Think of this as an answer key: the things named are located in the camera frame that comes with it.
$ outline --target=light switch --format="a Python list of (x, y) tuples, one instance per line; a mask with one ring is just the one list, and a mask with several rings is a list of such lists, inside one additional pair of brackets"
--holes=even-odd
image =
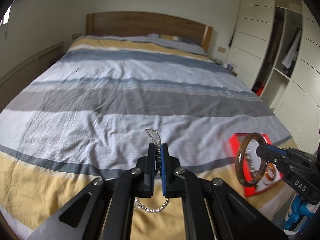
[(219, 47), (219, 48), (218, 48), (218, 51), (220, 51), (220, 52), (222, 52), (222, 53), (225, 53), (226, 50), (227, 50), (227, 49), (225, 49), (225, 48), (223, 48), (223, 47)]

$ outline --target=metal screw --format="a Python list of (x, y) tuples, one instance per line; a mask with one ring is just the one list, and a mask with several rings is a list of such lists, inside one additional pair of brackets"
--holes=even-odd
[(177, 174), (183, 174), (185, 171), (186, 171), (186, 170), (185, 170), (184, 168), (181, 168), (181, 167), (178, 167), (178, 168), (176, 168), (176, 170), (175, 170), (175, 172), (176, 172)]
[(134, 174), (134, 175), (140, 174), (140, 173), (141, 173), (141, 169), (140, 169), (140, 168), (133, 168), (133, 169), (131, 170), (131, 173)]
[(95, 186), (98, 186), (98, 185), (101, 185), (103, 183), (103, 179), (102, 178), (97, 178), (94, 180), (94, 185)]
[(223, 180), (220, 178), (215, 178), (212, 182), (215, 186), (221, 186), (223, 184)]

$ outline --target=pillow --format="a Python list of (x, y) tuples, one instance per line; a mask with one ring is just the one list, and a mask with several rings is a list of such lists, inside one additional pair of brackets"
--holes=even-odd
[(185, 42), (185, 43), (200, 45), (200, 43), (196, 39), (193, 39), (193, 38), (170, 36), (170, 35), (165, 35), (165, 34), (161, 34), (160, 38), (170, 40), (170, 41), (181, 41), (181, 42)]
[(147, 36), (134, 36), (134, 37), (104, 36), (99, 38), (119, 40), (119, 41), (152, 42), (154, 44), (167, 47), (167, 48), (179, 49), (185, 52), (190, 52), (198, 55), (204, 55), (204, 56), (207, 55), (204, 49), (200, 45), (197, 45), (194, 43), (186, 43), (183, 41), (162, 39), (162, 38), (159, 38), (159, 36), (160, 36), (159, 34), (152, 33)]

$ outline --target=striped duvet cover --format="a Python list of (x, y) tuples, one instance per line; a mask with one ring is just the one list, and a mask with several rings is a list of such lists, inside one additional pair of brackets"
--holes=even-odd
[[(234, 133), (267, 133), (276, 146), (294, 145), (238, 78), (175, 44), (79, 38), (1, 112), (0, 208), (21, 239), (95, 177), (134, 167), (151, 143), (145, 128), (159, 130), (181, 166), (223, 178), (241, 195), (228, 145)], [(163, 202), (160, 184), (141, 200), (151, 208)], [(279, 182), (247, 200), (272, 218), (290, 192)], [(132, 239), (184, 238), (180, 199), (160, 214), (134, 212)]]

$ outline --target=orange object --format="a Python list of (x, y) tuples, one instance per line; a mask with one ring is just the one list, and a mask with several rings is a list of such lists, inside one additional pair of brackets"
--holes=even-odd
[(256, 92), (257, 96), (261, 95), (263, 89), (264, 89), (264, 83), (262, 83), (261, 86), (259, 87), (259, 89), (257, 90), (257, 92)]

